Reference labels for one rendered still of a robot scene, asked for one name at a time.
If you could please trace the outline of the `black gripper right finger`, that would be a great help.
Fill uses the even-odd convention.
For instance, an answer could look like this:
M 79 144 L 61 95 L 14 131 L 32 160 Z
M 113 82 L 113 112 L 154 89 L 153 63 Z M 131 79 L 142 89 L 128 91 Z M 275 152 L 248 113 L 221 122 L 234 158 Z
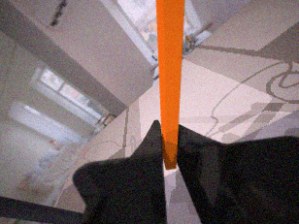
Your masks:
M 202 224 L 219 224 L 234 168 L 290 157 L 299 159 L 299 137 L 224 144 L 179 124 L 177 164 Z

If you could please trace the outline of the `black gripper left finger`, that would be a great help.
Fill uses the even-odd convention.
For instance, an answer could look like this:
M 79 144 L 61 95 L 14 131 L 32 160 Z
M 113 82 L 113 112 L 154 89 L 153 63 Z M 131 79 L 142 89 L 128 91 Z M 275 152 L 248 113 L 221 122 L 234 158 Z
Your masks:
M 129 157 L 89 162 L 80 166 L 72 182 L 86 204 L 89 198 L 152 190 L 158 217 L 166 216 L 161 125 L 155 120 Z

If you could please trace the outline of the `orange handle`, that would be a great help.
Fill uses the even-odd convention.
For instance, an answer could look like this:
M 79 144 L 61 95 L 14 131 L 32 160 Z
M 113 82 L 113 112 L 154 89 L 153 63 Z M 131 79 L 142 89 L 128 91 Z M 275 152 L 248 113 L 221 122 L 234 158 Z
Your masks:
M 177 168 L 185 0 L 156 0 L 162 153 Z

